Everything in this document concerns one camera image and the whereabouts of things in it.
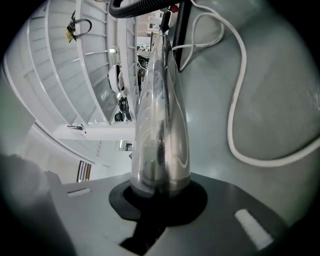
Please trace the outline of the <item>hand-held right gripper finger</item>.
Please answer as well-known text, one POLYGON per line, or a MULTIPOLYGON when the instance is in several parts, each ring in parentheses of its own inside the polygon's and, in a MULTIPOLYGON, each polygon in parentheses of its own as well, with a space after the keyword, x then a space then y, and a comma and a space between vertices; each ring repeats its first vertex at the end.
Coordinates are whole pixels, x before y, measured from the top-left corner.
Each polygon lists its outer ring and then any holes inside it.
POLYGON ((0 253, 75 256, 44 171, 18 155, 0 156, 0 253))

